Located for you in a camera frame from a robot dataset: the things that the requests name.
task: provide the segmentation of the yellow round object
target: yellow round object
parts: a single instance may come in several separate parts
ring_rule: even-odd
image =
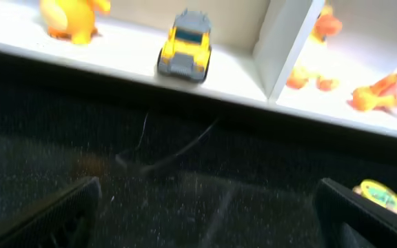
[[[360,184],[360,187],[365,198],[397,213],[397,195],[387,186],[367,179]]]

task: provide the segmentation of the toy car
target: toy car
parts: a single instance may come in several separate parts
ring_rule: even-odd
[[[211,22],[206,14],[183,11],[174,21],[157,59],[161,74],[176,74],[204,81],[209,69]]]

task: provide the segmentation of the truck roof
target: truck roof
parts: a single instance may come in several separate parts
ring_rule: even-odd
[[[176,16],[174,26],[200,33],[211,32],[211,21],[206,14],[199,11],[188,11],[187,9]]]

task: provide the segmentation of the toy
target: toy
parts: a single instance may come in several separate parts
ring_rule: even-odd
[[[397,214],[397,195],[382,183],[366,179],[359,186],[355,186],[353,191]]]
[[[338,80],[322,75],[312,64],[317,63],[320,53],[327,50],[326,37],[338,34],[342,28],[342,23],[333,16],[332,7],[326,3],[287,79],[288,87],[299,90],[313,79],[316,80],[317,88],[322,91],[330,91],[338,86]]]
[[[352,106],[358,111],[383,108],[397,116],[397,68],[374,85],[357,88],[352,96]]]
[[[56,39],[71,38],[74,44],[89,44],[93,34],[95,10],[108,14],[108,0],[41,0],[41,15],[48,34]]]
[[[206,14],[185,10],[178,15],[157,59],[162,74],[204,81],[209,69],[211,23]]]

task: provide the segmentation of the black granite surface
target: black granite surface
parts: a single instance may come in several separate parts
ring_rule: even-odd
[[[98,176],[103,198],[91,247],[319,247],[311,205],[319,179],[353,187],[373,178],[397,192],[396,164],[218,123],[164,165],[161,178],[135,173],[207,125],[0,83],[0,220],[78,178]]]

